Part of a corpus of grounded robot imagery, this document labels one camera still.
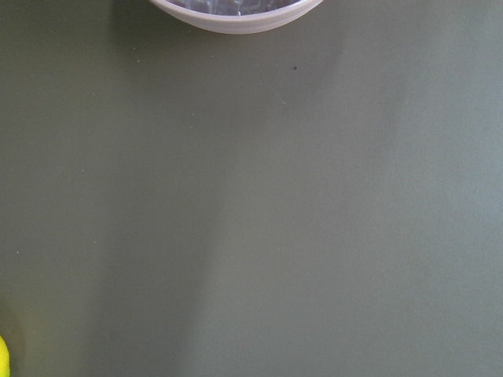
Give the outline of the pink bowl with ice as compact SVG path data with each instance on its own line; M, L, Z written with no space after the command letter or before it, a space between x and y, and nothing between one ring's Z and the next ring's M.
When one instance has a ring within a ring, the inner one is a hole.
M205 31L249 35L304 16L320 1L154 1L165 13Z

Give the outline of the far yellow lemon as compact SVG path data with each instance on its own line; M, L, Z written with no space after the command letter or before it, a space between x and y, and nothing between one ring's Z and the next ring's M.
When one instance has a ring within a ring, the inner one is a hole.
M9 349L2 336L0 336L0 377L10 377Z

